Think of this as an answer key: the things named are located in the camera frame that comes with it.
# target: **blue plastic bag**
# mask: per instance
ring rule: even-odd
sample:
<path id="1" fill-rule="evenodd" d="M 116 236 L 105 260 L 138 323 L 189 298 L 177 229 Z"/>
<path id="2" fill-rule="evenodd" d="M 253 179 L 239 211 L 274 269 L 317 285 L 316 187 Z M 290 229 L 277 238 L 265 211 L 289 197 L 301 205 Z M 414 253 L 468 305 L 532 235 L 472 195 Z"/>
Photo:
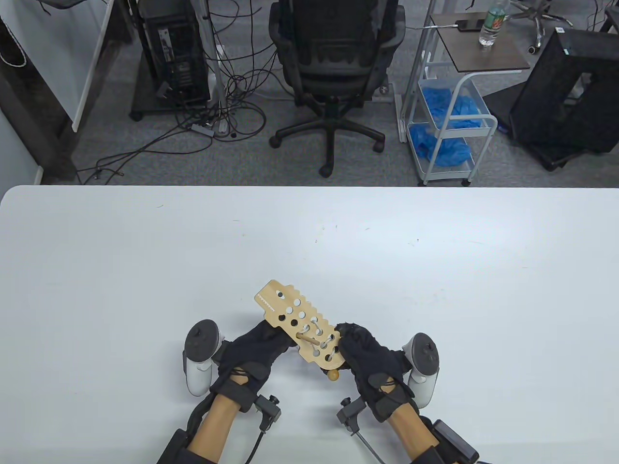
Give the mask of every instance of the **blue plastic bag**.
<path id="1" fill-rule="evenodd" d="M 423 96 L 428 103 L 430 113 L 434 117 L 437 127 L 441 128 L 445 121 L 445 115 L 451 102 L 451 90 L 448 88 L 424 88 Z M 479 108 L 471 97 L 460 95 L 456 98 L 456 104 L 451 112 L 452 115 L 458 114 L 479 114 Z M 481 119 L 465 119 L 462 121 L 451 121 L 448 129 L 465 129 L 467 127 L 481 127 Z"/>
<path id="2" fill-rule="evenodd" d="M 442 127 L 449 103 L 451 102 L 451 90 L 448 88 L 424 88 L 425 97 L 430 113 L 438 127 Z M 451 114 L 479 114 L 479 108 L 471 97 L 459 96 Z M 481 127 L 481 119 L 463 119 L 451 121 L 448 129 L 465 129 L 468 127 Z M 429 160 L 436 147 L 436 137 L 427 132 L 428 124 L 413 124 L 410 127 L 410 138 L 413 140 L 417 155 Z M 470 148 L 464 139 L 444 139 L 438 150 L 435 165 L 442 168 L 459 166 L 470 158 Z"/>
<path id="3" fill-rule="evenodd" d="M 429 160 L 436 147 L 436 137 L 427 132 L 427 124 L 413 124 L 410 127 L 410 138 L 415 151 L 421 158 Z M 463 139 L 443 139 L 438 150 L 435 165 L 442 168 L 459 166 L 470 158 L 470 148 Z"/>

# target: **brown tabletop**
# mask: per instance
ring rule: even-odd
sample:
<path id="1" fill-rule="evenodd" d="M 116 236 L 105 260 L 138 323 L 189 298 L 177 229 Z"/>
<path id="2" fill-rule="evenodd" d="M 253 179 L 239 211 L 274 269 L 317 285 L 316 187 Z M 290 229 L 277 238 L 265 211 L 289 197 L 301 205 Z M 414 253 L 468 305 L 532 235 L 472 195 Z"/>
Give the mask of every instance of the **brown tabletop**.
<path id="1" fill-rule="evenodd" d="M 435 25 L 445 26 L 455 24 L 459 19 L 484 19 L 486 13 L 433 14 L 431 17 Z M 479 43 L 479 32 L 460 32 L 456 28 L 445 28 L 438 29 L 438 34 L 458 72 L 530 68 L 505 30 L 501 30 L 495 44 L 488 50 L 484 50 Z"/>

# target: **wooden knob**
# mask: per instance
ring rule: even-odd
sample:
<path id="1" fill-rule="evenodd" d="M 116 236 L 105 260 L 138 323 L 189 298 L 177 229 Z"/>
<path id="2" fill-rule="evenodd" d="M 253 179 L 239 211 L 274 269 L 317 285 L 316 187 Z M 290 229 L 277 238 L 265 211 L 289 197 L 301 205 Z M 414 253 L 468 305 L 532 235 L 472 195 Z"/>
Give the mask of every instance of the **wooden knob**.
<path id="1" fill-rule="evenodd" d="M 327 377 L 331 382 L 335 382 L 337 379 L 340 378 L 340 373 L 337 369 L 331 369 L 329 372 L 327 372 Z"/>

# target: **chair caster wheel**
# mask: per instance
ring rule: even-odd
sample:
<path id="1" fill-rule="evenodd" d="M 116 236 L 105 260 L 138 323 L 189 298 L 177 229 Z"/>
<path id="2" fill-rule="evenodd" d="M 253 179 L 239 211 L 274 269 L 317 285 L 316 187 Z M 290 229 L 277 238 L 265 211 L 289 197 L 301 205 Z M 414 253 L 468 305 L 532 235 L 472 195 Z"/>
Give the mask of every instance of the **chair caster wheel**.
<path id="1" fill-rule="evenodd" d="M 320 174 L 325 179 L 328 179 L 329 177 L 331 177 L 331 174 L 333 174 L 333 165 L 330 165 L 330 164 L 323 165 L 318 170 L 318 174 Z"/>
<path id="2" fill-rule="evenodd" d="M 372 150 L 374 150 L 376 153 L 382 153 L 384 149 L 385 149 L 385 142 L 381 142 L 381 141 L 377 141 L 374 144 L 374 148 L 372 148 Z"/>
<path id="3" fill-rule="evenodd" d="M 269 139 L 269 145 L 271 146 L 271 148 L 279 148 L 282 146 L 282 139 L 280 139 L 276 135 L 273 135 L 273 137 Z"/>

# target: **black glove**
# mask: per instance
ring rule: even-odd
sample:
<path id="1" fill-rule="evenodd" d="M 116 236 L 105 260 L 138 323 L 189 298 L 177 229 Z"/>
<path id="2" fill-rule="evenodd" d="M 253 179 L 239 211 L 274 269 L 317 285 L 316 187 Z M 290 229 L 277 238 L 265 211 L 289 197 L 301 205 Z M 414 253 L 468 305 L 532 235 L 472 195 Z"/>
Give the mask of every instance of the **black glove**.
<path id="1" fill-rule="evenodd" d="M 404 383 L 404 373 L 411 366 L 402 351 L 382 346 L 357 324 L 338 324 L 335 329 L 340 333 L 339 351 L 346 361 L 342 368 L 350 368 L 359 394 L 379 422 L 387 420 L 404 403 L 411 403 L 417 410 L 414 394 Z M 381 390 L 381 386 L 394 384 L 389 394 Z"/>
<path id="2" fill-rule="evenodd" d="M 219 378 L 210 391 L 222 394 L 241 405 L 247 412 L 257 397 L 277 357 L 296 343 L 280 327 L 274 328 L 267 321 L 258 323 L 248 333 L 227 343 L 219 361 Z M 238 385 L 230 376 L 244 375 L 246 384 Z"/>

